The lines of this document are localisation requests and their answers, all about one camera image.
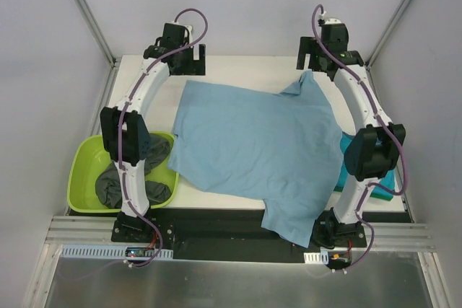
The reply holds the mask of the light blue t-shirt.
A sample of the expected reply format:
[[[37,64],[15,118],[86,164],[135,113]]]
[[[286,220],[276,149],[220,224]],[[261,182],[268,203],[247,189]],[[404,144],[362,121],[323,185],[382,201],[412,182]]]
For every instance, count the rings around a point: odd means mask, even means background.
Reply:
[[[261,225],[307,247],[339,180],[342,131],[312,72],[278,94],[186,83],[168,167],[208,193],[261,200]]]

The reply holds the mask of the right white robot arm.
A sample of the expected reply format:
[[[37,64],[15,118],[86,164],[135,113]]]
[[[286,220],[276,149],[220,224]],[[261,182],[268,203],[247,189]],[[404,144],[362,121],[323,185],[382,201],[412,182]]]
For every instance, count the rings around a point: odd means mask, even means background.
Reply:
[[[325,228],[326,241],[342,246],[351,237],[347,224],[356,224],[374,188],[394,170],[406,137],[372,93],[361,55],[348,49],[347,27],[338,19],[317,19],[313,36],[302,37],[297,68],[322,72],[335,84],[351,113],[355,135],[344,152],[348,172],[341,197],[333,208],[336,222]]]

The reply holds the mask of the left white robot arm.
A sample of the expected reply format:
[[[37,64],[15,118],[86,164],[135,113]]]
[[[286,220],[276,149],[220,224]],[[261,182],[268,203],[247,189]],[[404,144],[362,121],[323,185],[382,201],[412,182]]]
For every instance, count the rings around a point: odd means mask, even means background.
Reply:
[[[154,96],[170,76],[205,74],[205,45],[199,45],[199,57],[194,58],[193,27],[178,22],[164,25],[162,35],[149,46],[134,82],[112,107],[100,112],[103,146],[118,172],[121,212],[135,218],[127,232],[136,242],[146,242],[152,236],[152,224],[141,218],[150,208],[145,188],[144,166],[151,138],[144,117]]]

